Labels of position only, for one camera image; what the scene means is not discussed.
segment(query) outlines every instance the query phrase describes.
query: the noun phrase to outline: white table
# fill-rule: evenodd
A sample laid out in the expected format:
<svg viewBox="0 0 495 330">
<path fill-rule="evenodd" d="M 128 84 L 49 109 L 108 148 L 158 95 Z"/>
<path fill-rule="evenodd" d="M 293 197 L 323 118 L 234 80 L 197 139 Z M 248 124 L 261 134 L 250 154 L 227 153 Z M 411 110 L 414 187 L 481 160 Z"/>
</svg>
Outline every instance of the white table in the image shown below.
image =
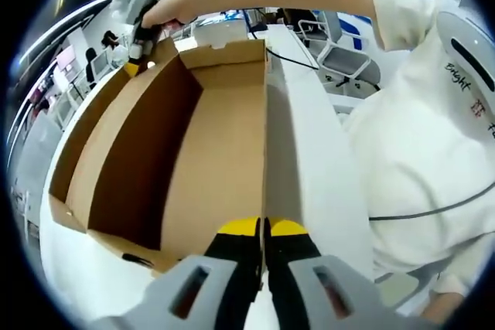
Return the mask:
<svg viewBox="0 0 495 330">
<path fill-rule="evenodd" d="M 257 35 L 266 37 L 278 54 L 316 66 L 297 36 L 284 26 L 271 26 Z M 177 43 L 178 49 L 194 46 L 190 39 Z M 337 255 L 373 279 L 367 211 L 335 111 L 313 70 L 278 59 L 272 62 L 268 74 L 268 213 L 303 222 L 321 253 Z M 56 159 L 81 112 L 103 84 L 98 85 L 74 115 L 56 150 L 40 221 L 46 279 L 85 320 L 127 311 L 140 302 L 152 280 L 148 269 L 117 258 L 88 235 L 57 225 L 51 217 L 47 192 Z M 251 306 L 246 328 L 277 327 L 265 285 Z"/>
</svg>

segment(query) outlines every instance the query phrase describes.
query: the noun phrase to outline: white sleeve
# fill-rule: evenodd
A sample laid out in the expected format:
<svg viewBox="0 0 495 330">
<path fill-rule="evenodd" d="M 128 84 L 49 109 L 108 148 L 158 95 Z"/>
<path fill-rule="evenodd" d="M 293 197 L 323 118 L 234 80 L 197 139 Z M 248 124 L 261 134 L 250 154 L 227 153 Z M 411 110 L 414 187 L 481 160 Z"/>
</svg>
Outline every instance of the white sleeve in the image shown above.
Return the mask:
<svg viewBox="0 0 495 330">
<path fill-rule="evenodd" d="M 494 244 L 495 233 L 487 233 L 468 243 L 440 274 L 433 291 L 467 296 L 490 259 Z"/>
<path fill-rule="evenodd" d="M 414 49 L 422 43 L 436 20 L 434 0 L 373 0 L 377 25 L 373 24 L 380 48 Z"/>
</svg>

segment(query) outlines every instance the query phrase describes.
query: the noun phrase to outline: cardboard box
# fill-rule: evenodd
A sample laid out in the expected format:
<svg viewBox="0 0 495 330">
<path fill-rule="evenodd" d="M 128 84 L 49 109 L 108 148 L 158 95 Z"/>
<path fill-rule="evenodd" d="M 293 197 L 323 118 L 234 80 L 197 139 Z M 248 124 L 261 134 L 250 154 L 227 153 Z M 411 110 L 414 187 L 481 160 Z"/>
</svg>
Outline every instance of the cardboard box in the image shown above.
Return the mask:
<svg viewBox="0 0 495 330">
<path fill-rule="evenodd" d="M 264 213 L 265 45 L 178 53 L 119 72 L 79 120 L 50 184 L 53 218 L 163 272 L 226 222 Z"/>
</svg>

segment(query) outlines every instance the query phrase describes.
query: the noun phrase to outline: open cardboard box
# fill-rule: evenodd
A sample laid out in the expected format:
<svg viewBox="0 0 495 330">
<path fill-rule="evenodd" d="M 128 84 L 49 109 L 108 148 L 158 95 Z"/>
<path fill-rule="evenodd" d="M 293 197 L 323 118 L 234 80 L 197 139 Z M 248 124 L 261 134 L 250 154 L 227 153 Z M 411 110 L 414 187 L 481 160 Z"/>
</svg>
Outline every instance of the open cardboard box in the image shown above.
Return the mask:
<svg viewBox="0 0 495 330">
<path fill-rule="evenodd" d="M 263 216 L 265 45 L 178 53 L 119 71 L 71 132 L 50 183 L 53 218 L 158 272 L 202 254 L 226 222 Z"/>
</svg>

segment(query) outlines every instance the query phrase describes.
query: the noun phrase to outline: hand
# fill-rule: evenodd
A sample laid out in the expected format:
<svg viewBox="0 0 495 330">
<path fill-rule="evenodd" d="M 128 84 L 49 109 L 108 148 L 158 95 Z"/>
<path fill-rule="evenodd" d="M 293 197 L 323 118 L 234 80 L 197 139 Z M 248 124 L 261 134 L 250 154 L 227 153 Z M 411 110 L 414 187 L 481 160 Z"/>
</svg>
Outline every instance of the hand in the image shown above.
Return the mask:
<svg viewBox="0 0 495 330">
<path fill-rule="evenodd" d="M 150 28 L 154 25 L 164 25 L 166 29 L 180 29 L 181 24 L 188 24 L 196 18 L 188 0 L 160 0 L 147 11 L 142 20 L 142 26 Z"/>
</svg>

